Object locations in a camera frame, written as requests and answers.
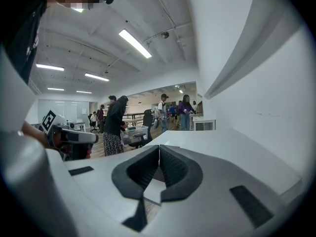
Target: black shirt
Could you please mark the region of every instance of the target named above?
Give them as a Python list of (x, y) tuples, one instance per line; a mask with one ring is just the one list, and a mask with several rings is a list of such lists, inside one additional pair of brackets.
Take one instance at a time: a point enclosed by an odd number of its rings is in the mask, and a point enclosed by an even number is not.
[(6, 24), (1, 43), (14, 68), (27, 84), (39, 42), (40, 19), (46, 11), (46, 0), (15, 0), (17, 7), (6, 6)]
[(111, 104), (107, 118), (105, 120), (104, 132), (111, 133), (120, 136), (120, 127), (124, 125), (122, 104), (120, 102), (114, 102)]

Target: chair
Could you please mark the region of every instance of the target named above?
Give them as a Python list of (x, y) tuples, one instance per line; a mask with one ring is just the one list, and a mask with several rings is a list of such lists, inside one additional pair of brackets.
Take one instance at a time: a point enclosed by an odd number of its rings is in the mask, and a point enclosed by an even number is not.
[(131, 147), (134, 147), (134, 148), (143, 147), (144, 145), (150, 143), (153, 140), (152, 135), (150, 134), (150, 129), (152, 128), (152, 123), (153, 123), (152, 110), (145, 110), (144, 114), (145, 115), (143, 117), (143, 125), (148, 126), (147, 140), (144, 140), (144, 135), (146, 135), (145, 133), (138, 134), (138, 137), (141, 137), (141, 141), (129, 144), (129, 146)]
[(99, 132), (99, 129), (95, 127), (96, 122), (92, 122), (92, 121), (90, 120), (91, 116), (92, 116), (92, 114), (89, 114), (89, 116), (88, 116), (89, 124), (90, 124), (90, 126), (93, 126), (93, 129), (91, 129), (90, 132), (92, 132), (92, 131), (98, 131), (98, 132)]

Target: floor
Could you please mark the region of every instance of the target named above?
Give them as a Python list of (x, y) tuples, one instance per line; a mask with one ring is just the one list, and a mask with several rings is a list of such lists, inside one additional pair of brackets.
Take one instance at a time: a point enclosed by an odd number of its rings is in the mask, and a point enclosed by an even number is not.
[[(168, 129), (173, 131), (180, 130), (176, 127), (175, 123), (169, 123)], [(153, 139), (156, 139), (159, 135), (161, 135), (161, 127), (158, 127), (157, 129), (153, 130), (151, 129), (150, 134), (152, 135)], [(131, 150), (134, 150), (135, 148), (130, 147), (129, 145), (126, 145), (124, 147), (124, 152), (128, 152)], [(103, 145), (103, 136), (99, 134), (99, 141), (93, 145), (91, 150), (91, 158), (99, 158), (99, 157), (105, 157), (104, 156), (104, 145)]]

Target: glass wall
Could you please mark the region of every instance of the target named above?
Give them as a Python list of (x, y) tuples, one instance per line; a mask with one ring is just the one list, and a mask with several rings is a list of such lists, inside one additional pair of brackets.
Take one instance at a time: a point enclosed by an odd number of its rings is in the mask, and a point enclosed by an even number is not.
[(63, 116), (67, 121), (85, 122), (89, 128), (89, 102), (87, 101), (66, 101), (66, 100), (41, 100), (39, 99), (38, 117), (39, 121), (47, 115), (50, 109)]

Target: fluorescent ceiling light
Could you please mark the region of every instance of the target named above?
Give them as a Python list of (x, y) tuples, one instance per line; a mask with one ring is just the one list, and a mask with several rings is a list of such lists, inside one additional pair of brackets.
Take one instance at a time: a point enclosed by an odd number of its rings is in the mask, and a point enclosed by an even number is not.
[(79, 90), (77, 90), (77, 92), (79, 92), (79, 93), (88, 93), (88, 94), (92, 94), (92, 92), (88, 92), (88, 91), (79, 91)]
[(135, 39), (127, 30), (123, 30), (119, 35), (136, 48), (146, 58), (150, 58), (151, 54)]
[(97, 76), (94, 76), (94, 75), (89, 74), (89, 73), (85, 73), (85, 76), (86, 76), (86, 77), (96, 78), (96, 79), (103, 80), (103, 81), (109, 81), (109, 79), (107, 79), (107, 78), (97, 77)]
[(54, 69), (54, 70), (64, 71), (64, 68), (62, 67), (55, 67), (55, 66), (44, 65), (44, 64), (36, 64), (36, 66), (42, 69)]
[(61, 90), (61, 91), (64, 91), (64, 89), (55, 89), (55, 88), (47, 88), (47, 89), (50, 89), (50, 90)]
[(76, 10), (76, 11), (79, 11), (79, 12), (82, 12), (83, 9), (75, 9), (75, 8), (72, 8), (73, 10)]

